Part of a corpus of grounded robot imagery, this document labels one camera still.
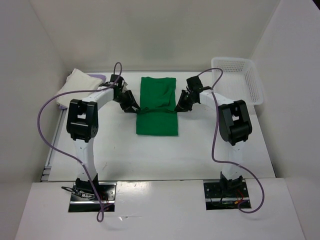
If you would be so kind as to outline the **green t shirt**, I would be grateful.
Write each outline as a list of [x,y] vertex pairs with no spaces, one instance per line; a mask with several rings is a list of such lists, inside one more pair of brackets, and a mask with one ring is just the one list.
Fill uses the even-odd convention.
[[136,116],[136,134],[140,136],[176,137],[178,115],[174,77],[142,77],[140,111]]

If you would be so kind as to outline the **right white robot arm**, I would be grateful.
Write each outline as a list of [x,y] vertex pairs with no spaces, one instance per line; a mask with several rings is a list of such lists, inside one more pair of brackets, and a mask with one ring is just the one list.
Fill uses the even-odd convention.
[[217,114],[217,134],[225,142],[227,160],[222,162],[220,172],[219,191],[221,197],[230,197],[238,192],[243,177],[239,173],[243,163],[243,148],[252,133],[247,105],[244,100],[234,101],[215,93],[209,86],[203,86],[198,76],[186,80],[186,90],[181,91],[175,107],[176,112],[188,112],[193,104],[203,104]]

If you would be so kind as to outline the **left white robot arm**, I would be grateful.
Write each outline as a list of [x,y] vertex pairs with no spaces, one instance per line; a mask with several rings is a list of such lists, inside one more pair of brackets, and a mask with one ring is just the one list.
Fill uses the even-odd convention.
[[66,130],[73,140],[79,160],[75,189],[89,200],[100,194],[98,173],[94,163],[94,139],[99,129],[99,110],[108,102],[117,102],[125,113],[140,110],[133,93],[127,89],[124,78],[112,74],[110,81],[102,83],[97,91],[83,99],[72,99],[68,107]]

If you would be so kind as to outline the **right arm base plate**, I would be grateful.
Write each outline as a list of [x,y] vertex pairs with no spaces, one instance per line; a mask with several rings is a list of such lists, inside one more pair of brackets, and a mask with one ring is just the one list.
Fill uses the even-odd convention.
[[203,182],[206,210],[250,209],[251,203],[245,181],[235,189],[223,191],[218,180]]

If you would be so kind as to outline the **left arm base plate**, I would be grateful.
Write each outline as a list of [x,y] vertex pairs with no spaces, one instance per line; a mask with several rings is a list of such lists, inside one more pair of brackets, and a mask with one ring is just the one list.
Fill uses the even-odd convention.
[[[116,187],[115,182],[102,182],[99,185],[98,193],[104,212],[115,211]],[[93,193],[76,190],[75,184],[72,188],[62,187],[62,189],[71,193],[69,213],[97,213],[101,209],[98,198]]]

